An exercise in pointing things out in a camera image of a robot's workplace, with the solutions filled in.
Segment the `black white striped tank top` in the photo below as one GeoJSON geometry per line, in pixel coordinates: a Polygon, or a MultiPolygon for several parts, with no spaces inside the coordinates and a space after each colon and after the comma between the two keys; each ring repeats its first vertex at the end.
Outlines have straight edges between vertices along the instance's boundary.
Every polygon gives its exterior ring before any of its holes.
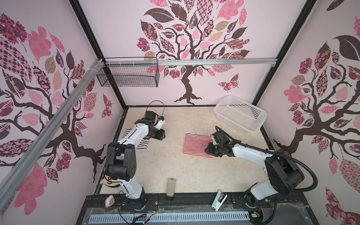
{"type": "MultiPolygon", "coordinates": [[[[132,131],[132,128],[127,128],[125,130],[122,138],[120,138],[119,140],[124,139],[131,131],[132,131]]],[[[142,138],[140,141],[137,142],[136,149],[146,150],[149,147],[149,143],[150,143],[150,138],[148,136],[145,136],[144,138],[142,138]]]]}

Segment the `red white striped tank top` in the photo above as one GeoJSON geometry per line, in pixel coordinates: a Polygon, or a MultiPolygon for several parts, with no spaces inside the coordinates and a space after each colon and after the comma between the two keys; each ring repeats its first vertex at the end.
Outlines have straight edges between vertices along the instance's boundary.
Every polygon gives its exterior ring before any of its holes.
{"type": "Polygon", "coordinates": [[[205,152],[209,143],[213,143],[211,135],[187,133],[185,137],[183,153],[191,156],[213,158],[212,155],[205,152]]]}

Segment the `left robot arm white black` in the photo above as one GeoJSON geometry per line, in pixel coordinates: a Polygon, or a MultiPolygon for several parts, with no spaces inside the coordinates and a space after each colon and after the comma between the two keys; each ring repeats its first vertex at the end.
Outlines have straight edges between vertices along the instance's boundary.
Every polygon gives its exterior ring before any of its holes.
{"type": "Polygon", "coordinates": [[[146,111],[142,119],[135,122],[133,128],[124,138],[112,142],[107,147],[105,176],[119,182],[125,189],[125,197],[136,206],[143,208],[146,203],[144,188],[136,180],[137,170],[136,147],[146,137],[163,140],[165,131],[163,115],[146,111]]]}

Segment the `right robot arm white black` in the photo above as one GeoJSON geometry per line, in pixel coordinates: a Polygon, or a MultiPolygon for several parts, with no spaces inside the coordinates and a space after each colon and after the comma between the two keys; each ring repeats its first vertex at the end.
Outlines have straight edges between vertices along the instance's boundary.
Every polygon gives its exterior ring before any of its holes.
{"type": "Polygon", "coordinates": [[[243,199],[249,208],[257,207],[267,197],[290,194],[304,180],[304,173],[288,153],[270,152],[241,143],[220,130],[213,133],[211,138],[213,142],[206,147],[206,153],[214,157],[227,155],[246,159],[261,166],[267,173],[268,180],[255,183],[245,192],[243,199]]]}

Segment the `white plastic laundry basket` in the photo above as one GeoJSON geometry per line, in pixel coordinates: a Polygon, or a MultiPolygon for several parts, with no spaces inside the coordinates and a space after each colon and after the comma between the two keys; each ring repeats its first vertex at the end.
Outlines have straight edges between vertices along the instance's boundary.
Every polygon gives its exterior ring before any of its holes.
{"type": "Polygon", "coordinates": [[[268,115],[265,110],[232,95],[221,99],[214,113],[219,121],[245,135],[259,131],[268,115]]]}

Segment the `white green handheld device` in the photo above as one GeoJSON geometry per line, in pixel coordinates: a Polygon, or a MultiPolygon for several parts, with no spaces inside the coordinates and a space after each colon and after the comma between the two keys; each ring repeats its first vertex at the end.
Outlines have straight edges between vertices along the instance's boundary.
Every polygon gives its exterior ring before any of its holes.
{"type": "Polygon", "coordinates": [[[228,195],[225,194],[222,190],[219,190],[215,196],[215,199],[211,205],[212,209],[215,210],[215,212],[217,212],[220,207],[223,205],[223,203],[225,202],[225,200],[227,199],[228,195]]]}

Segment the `small tan rectangular device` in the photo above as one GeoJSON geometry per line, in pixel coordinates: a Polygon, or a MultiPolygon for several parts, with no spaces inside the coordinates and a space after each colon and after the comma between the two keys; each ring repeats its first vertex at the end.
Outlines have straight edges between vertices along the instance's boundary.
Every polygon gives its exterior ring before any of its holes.
{"type": "Polygon", "coordinates": [[[174,194],[175,194],[175,185],[176,185],[176,179],[169,178],[168,182],[167,182],[167,188],[166,188],[166,199],[167,200],[173,200],[174,194]]]}

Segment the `cartoon face plush toy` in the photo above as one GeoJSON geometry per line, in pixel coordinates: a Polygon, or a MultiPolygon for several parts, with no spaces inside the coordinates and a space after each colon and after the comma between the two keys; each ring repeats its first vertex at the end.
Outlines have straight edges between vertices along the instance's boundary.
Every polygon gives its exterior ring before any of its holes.
{"type": "Polygon", "coordinates": [[[109,176],[105,175],[104,178],[102,179],[102,184],[110,187],[110,188],[117,188],[120,186],[120,183],[117,182],[116,180],[111,179],[109,176]]]}

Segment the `small pink round object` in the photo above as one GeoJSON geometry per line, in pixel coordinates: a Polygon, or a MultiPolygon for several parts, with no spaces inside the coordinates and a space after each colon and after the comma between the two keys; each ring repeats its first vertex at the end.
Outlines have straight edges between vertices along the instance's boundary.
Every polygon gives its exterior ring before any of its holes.
{"type": "Polygon", "coordinates": [[[105,207],[109,208],[109,207],[113,206],[114,202],[115,202],[114,196],[113,195],[108,196],[105,199],[105,207]]]}

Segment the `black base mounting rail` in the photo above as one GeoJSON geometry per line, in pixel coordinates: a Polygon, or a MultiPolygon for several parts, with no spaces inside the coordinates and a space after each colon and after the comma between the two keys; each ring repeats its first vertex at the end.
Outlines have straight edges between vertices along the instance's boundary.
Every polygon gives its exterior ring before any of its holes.
{"type": "MultiPolygon", "coordinates": [[[[247,210],[260,210],[260,209],[270,209],[273,207],[274,199],[277,200],[277,203],[290,203],[290,204],[302,204],[303,206],[308,205],[308,202],[303,193],[293,193],[288,196],[271,196],[267,197],[264,200],[259,200],[255,203],[246,203],[245,193],[244,192],[226,192],[227,198],[223,205],[220,207],[223,209],[226,206],[231,206],[234,209],[241,209],[244,211],[247,210]]],[[[217,193],[176,193],[172,200],[167,199],[165,193],[161,194],[145,194],[140,200],[128,200],[124,194],[114,194],[115,203],[113,206],[107,208],[105,207],[105,199],[109,196],[106,194],[101,195],[92,195],[85,198],[82,210],[95,209],[101,210],[104,212],[109,212],[110,210],[117,210],[117,208],[122,209],[125,212],[136,212],[136,210],[141,209],[141,203],[144,203],[146,210],[155,210],[155,209],[177,209],[185,208],[188,206],[206,206],[211,207],[213,201],[215,200],[217,193]]]]}

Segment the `silver aluminium rail back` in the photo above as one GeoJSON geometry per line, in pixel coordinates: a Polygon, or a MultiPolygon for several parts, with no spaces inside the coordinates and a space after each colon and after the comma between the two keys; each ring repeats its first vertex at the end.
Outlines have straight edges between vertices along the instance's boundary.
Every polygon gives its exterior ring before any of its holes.
{"type": "Polygon", "coordinates": [[[107,61],[106,65],[146,65],[146,66],[195,66],[195,65],[248,65],[248,64],[270,64],[275,65],[277,62],[276,58],[244,58],[244,59],[206,59],[206,60],[158,60],[157,58],[155,60],[138,60],[135,61],[132,58],[129,58],[125,61],[120,61],[120,59],[125,58],[118,58],[117,61],[115,61],[115,58],[113,61],[107,61]]]}

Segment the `silver aluminium rail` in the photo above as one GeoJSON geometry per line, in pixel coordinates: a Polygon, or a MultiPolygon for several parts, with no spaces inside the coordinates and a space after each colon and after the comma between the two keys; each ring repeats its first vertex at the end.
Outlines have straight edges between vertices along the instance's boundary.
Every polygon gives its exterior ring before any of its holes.
{"type": "Polygon", "coordinates": [[[118,58],[117,61],[115,61],[115,58],[113,61],[107,61],[106,65],[146,65],[146,66],[195,66],[195,65],[248,65],[248,64],[270,64],[275,65],[277,62],[276,58],[244,58],[244,59],[206,59],[206,60],[158,60],[157,58],[155,60],[138,60],[135,61],[132,58],[129,58],[125,61],[120,61],[120,59],[125,58],[118,58]]]}
{"type": "Polygon", "coordinates": [[[37,135],[29,149],[23,154],[18,163],[3,180],[1,183],[1,210],[4,209],[11,197],[15,194],[17,188],[29,174],[41,153],[45,150],[46,146],[58,131],[76,102],[80,99],[83,91],[85,91],[92,79],[102,69],[103,65],[103,59],[96,59],[94,61],[78,85],[60,106],[59,110],[56,111],[54,116],[49,120],[49,123],[42,129],[40,134],[37,135]]]}

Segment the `silver aluminium rail left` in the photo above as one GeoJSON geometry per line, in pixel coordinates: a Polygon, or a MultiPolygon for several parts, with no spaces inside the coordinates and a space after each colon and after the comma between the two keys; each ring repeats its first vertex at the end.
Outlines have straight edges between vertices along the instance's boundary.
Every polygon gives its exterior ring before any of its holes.
{"type": "Polygon", "coordinates": [[[49,123],[42,129],[40,134],[37,135],[29,149],[23,154],[18,163],[3,180],[1,183],[1,210],[4,209],[11,197],[15,194],[17,188],[29,174],[41,153],[45,150],[46,146],[58,131],[76,102],[80,99],[83,91],[85,91],[92,79],[102,69],[103,65],[103,59],[96,59],[94,61],[78,85],[60,106],[59,110],[56,111],[54,116],[49,120],[49,123]]]}

